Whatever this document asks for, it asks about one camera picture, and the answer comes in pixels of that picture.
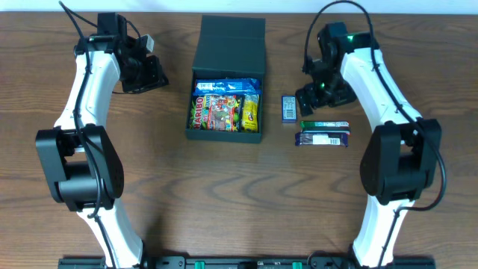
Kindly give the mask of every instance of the wooden table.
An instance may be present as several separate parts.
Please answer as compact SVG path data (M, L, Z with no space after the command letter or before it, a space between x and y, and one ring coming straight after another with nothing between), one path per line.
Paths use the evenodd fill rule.
M201 14L125 13L156 41L170 86L113 96L108 134L125 169L122 196L150 253L307 256L341 253L366 204L359 162L370 126L358 102L307 120L349 120L349 148L295 147L299 126L281 124L281 95L310 82L300 71L313 15L267 19L264 136L259 145L186 140L184 122ZM94 13L85 16L96 21ZM443 203L409 213L395 255L433 255L439 268L478 267L478 17L372 15L387 67L425 118L443 128L449 185ZM365 31L362 15L325 15ZM85 34L93 31L81 23ZM78 35L64 13L0 13L0 268L55 268L94 256L88 226L57 204L34 138L60 116L75 77ZM311 53L318 56L317 43ZM439 187L417 203L432 201Z

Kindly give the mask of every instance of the white wall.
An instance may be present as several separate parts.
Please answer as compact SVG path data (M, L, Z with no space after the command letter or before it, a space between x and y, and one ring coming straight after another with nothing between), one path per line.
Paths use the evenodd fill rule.
M478 14L478 0L356 0L371 13ZM63 0L74 11L315 13L331 0ZM0 11L61 10L56 0L0 0ZM351 4L328 9L358 12Z

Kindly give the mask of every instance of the small blue box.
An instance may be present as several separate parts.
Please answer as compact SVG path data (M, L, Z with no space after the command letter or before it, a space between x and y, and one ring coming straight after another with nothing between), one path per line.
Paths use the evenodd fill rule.
M295 96L282 96L282 122L297 122L297 107Z

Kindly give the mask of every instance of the open box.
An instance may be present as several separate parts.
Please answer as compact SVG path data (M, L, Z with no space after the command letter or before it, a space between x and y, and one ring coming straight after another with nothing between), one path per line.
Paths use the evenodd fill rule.
M203 16L193 64L193 80L186 118L186 137L260 143L266 72L265 19ZM257 78L262 95L258 106L258 132L218 132L190 129L190 110L197 79Z

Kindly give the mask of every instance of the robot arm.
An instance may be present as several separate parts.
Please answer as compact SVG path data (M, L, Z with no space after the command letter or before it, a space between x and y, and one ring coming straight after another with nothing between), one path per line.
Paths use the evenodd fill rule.
M85 127L87 124L104 126L106 128L106 117L110 107L111 94L114 86L120 79L120 66L116 56L111 53L90 52L90 60L91 74L84 89L80 106L80 128ZM75 109L76 98L83 81L86 64L86 56L84 54L76 57L75 82L73 82L73 88L66 107L54 127L61 127L63 130L73 130L75 128L73 110Z
M335 107L358 99L370 122L373 135L361 161L362 184L367 191L367 208L358 237L353 242L354 258L360 266L375 268L393 261L393 248L405 217L394 223L398 208L411 207L433 179L436 159L427 143L397 110L376 74L379 69L403 110L414 120L421 119L390 76L378 44L371 58L369 33L349 34L342 22L332 23L317 35L322 60L304 64L314 83L297 92L301 108L321 105ZM436 120L418 124L439 145L441 130ZM400 147L412 148L402 154ZM386 246L388 233L393 228ZM382 263L380 256L385 250Z
M377 68L380 68L380 72L396 98L400 101L400 104L403 105L403 108L413 119L421 117L418 111L406 101L393 78L390 76L383 62L382 52L379 49L375 49L374 53L376 55L376 62L379 64ZM373 68L370 48L355 49L354 52L345 54L341 64L341 74L357 95L368 117L372 131L375 130L377 126L383 126L385 123L408 123L408 120L397 111L395 104L378 79ZM382 205L376 197L370 194L367 195L367 208L365 209L364 220L360 233L353 242L353 250L361 266L373 268L379 264L382 248L385 246L388 232L394 220L394 212L399 207L413 206L414 203L415 201L410 201L409 199L401 199L391 201L387 205ZM393 261L395 240L397 239L405 215L406 211L403 212L397 220L390 243L380 266L387 265Z
M97 183L88 161L67 162L65 157L84 148L75 131L73 111L85 76L86 51L80 40L75 47L77 71L66 107L51 130L38 131L37 151L50 191L85 220L100 243L106 265L132 268L141 264L143 242L134 232L120 199L124 174L121 161L105 131L111 94L118 81L126 93L142 93L168 84L161 65L151 53L149 35L134 39L126 33L126 20L116 13L98 15L98 31L85 38L90 56L90 75L81 97L79 126L91 142L90 150L99 168L103 186L101 207L95 207Z

